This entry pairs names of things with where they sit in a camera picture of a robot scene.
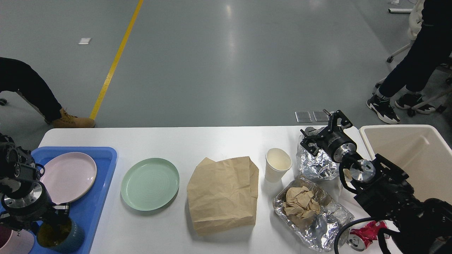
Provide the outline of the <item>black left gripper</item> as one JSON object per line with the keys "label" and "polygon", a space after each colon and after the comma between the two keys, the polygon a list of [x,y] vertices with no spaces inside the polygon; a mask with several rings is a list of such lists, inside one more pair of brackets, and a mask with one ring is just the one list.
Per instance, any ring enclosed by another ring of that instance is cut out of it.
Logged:
{"label": "black left gripper", "polygon": [[70,204],[55,205],[42,183],[32,183],[30,191],[22,198],[3,195],[1,226],[14,231],[38,231],[37,222],[57,223],[57,215],[69,216]]}

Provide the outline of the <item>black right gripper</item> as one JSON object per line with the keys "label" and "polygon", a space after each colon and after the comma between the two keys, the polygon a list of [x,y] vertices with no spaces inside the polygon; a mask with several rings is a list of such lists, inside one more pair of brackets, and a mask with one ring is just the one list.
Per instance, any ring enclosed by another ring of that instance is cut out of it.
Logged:
{"label": "black right gripper", "polygon": [[353,127],[353,124],[341,110],[325,109],[324,113],[328,116],[328,125],[318,129],[314,127],[300,129],[302,134],[300,145],[313,156],[317,156],[319,151],[324,151],[332,161],[341,163],[346,156],[357,153],[356,143],[344,133],[344,130]]}

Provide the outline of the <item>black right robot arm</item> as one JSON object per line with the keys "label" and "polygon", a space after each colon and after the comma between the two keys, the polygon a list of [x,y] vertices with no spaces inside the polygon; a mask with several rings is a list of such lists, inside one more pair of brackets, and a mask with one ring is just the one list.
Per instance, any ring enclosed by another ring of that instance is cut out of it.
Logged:
{"label": "black right robot arm", "polygon": [[420,201],[407,182],[408,174],[380,154],[374,160],[364,159],[356,143],[344,133],[352,123],[342,111],[327,111],[329,122],[319,129],[302,129],[300,145],[312,156],[323,150],[339,164],[339,178],[344,188],[355,194],[355,200],[369,215],[341,227],[334,239],[334,252],[339,253],[339,238],[353,225],[390,220],[397,231],[381,228],[377,232],[383,254],[389,254],[384,238],[389,235],[404,254],[450,254],[452,208],[437,198]]}

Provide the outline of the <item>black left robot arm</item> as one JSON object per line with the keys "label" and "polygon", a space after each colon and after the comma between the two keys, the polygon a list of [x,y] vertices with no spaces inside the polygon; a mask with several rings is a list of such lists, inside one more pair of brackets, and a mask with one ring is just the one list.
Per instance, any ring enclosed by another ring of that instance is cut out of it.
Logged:
{"label": "black left robot arm", "polygon": [[0,138],[1,225],[14,231],[38,233],[41,221],[60,230],[69,223],[70,204],[55,204],[41,177],[45,167],[31,151],[17,146],[8,135]]}

